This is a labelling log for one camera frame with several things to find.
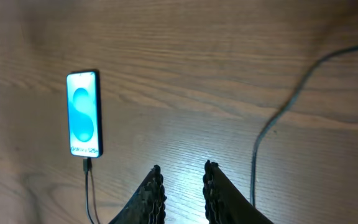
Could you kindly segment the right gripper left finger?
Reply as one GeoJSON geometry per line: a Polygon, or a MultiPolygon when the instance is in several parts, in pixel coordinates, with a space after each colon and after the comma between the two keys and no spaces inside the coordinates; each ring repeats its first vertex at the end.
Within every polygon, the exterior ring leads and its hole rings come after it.
{"type": "Polygon", "coordinates": [[[160,167],[154,165],[109,224],[164,224],[166,199],[163,175],[160,167]]]}

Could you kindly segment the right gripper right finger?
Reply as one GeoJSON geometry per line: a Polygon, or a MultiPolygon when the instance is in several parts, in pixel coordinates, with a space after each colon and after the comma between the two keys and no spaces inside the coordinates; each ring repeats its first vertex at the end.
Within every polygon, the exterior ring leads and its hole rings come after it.
{"type": "Polygon", "coordinates": [[[207,161],[204,170],[205,216],[210,223],[273,224],[248,202],[218,163],[207,161]]]}

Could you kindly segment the blue Galaxy smartphone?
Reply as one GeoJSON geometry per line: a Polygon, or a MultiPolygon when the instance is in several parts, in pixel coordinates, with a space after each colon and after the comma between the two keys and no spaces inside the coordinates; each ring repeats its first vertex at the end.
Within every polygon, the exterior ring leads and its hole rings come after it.
{"type": "Polygon", "coordinates": [[[100,76],[97,69],[66,76],[70,153],[79,157],[103,155],[100,76]]]}

